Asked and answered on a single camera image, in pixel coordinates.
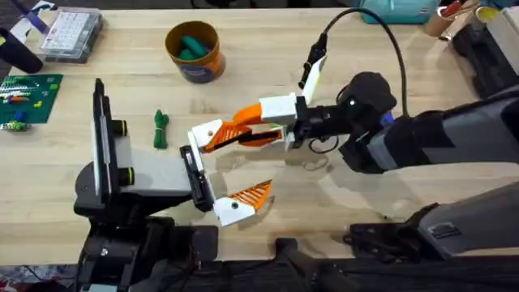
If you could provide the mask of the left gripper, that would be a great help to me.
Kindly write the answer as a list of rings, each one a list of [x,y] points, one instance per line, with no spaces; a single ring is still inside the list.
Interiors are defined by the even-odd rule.
[[[223,125],[221,119],[189,130],[192,148],[207,146]],[[214,201],[206,180],[190,160],[191,148],[178,157],[131,147],[123,121],[91,121],[92,159],[75,180],[75,214],[88,219],[141,219],[191,201],[202,212],[213,210],[221,226],[254,216],[265,204],[272,180]]]

